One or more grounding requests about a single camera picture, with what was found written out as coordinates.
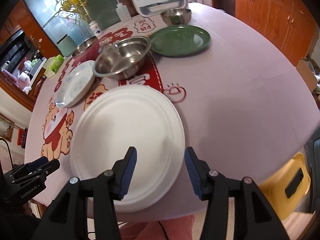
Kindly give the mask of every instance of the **metal bowl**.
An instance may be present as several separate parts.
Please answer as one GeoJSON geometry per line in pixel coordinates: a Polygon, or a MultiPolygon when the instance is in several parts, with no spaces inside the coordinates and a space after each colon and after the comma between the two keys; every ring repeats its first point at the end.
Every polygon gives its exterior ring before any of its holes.
{"type": "Polygon", "coordinates": [[[187,24],[191,20],[191,10],[187,8],[169,9],[160,15],[167,25],[187,24]]]}
{"type": "Polygon", "coordinates": [[[143,36],[109,44],[97,58],[93,73],[118,81],[130,78],[144,66],[150,48],[150,39],[143,36]]]}
{"type": "Polygon", "coordinates": [[[96,36],[86,39],[76,48],[76,50],[72,54],[72,57],[77,57],[79,54],[85,52],[97,40],[98,38],[96,36]]]}

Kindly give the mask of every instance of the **pink pants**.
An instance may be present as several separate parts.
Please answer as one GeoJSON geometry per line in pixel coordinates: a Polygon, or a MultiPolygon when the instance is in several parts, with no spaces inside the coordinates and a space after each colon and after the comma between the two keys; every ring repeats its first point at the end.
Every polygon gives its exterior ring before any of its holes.
{"type": "MultiPolygon", "coordinates": [[[[195,216],[161,221],[169,240],[192,240],[195,216]]],[[[122,240],[165,240],[158,221],[126,223],[120,228],[122,240]]]]}

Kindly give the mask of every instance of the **metal bolt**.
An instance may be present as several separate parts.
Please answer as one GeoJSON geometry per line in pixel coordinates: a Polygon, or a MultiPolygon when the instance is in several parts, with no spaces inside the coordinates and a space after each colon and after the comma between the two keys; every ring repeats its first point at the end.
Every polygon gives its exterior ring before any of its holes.
{"type": "Polygon", "coordinates": [[[72,178],[69,180],[69,182],[70,182],[71,184],[76,184],[76,183],[78,182],[78,178],[77,178],[77,177],[72,177],[72,178]]]}
{"type": "Polygon", "coordinates": [[[252,183],[252,179],[249,178],[249,177],[245,177],[245,178],[243,179],[243,181],[244,181],[246,184],[251,184],[251,183],[252,183]]]}
{"type": "Polygon", "coordinates": [[[104,176],[106,177],[110,177],[113,175],[113,171],[112,170],[106,170],[104,173],[103,173],[104,176]]]}
{"type": "Polygon", "coordinates": [[[212,176],[212,177],[216,177],[218,176],[219,172],[217,172],[216,170],[210,170],[209,171],[209,175],[212,176]]]}

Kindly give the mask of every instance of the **table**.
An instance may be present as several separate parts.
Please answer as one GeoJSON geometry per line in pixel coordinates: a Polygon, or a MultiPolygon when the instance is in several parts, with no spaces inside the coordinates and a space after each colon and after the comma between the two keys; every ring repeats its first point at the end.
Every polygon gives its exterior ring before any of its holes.
{"type": "MultiPolygon", "coordinates": [[[[47,188],[35,197],[37,201],[50,204],[72,177],[68,154],[72,130],[97,96],[119,85],[144,84],[163,92],[181,116],[186,146],[192,146],[199,159],[229,178],[250,176],[260,184],[304,145],[320,116],[291,63],[267,39],[236,18],[202,4],[191,3],[189,7],[193,12],[190,24],[211,35],[207,50],[185,58],[152,54],[136,77],[122,82],[97,80],[87,98],[60,117],[54,107],[55,91],[72,69],[73,60],[67,59],[59,72],[45,81],[30,121],[25,162],[39,158],[44,150],[50,158],[59,158],[61,166],[47,178],[47,188]],[[56,118],[60,130],[44,140],[44,126],[56,118]]],[[[114,42],[131,35],[150,35],[163,27],[159,15],[135,16],[127,24],[108,28],[99,38],[114,42]]],[[[165,220],[205,207],[206,202],[194,194],[183,164],[175,184],[159,202],[139,212],[117,214],[117,218],[165,220]]]]}

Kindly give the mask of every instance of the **cardboard box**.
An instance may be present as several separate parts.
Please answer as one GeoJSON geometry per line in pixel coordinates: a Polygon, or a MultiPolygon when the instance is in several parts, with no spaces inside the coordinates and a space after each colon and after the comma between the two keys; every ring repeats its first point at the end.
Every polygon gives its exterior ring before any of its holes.
{"type": "Polygon", "coordinates": [[[317,87],[317,79],[308,67],[307,63],[303,60],[300,60],[296,66],[296,70],[308,86],[310,92],[312,92],[317,87]]]}

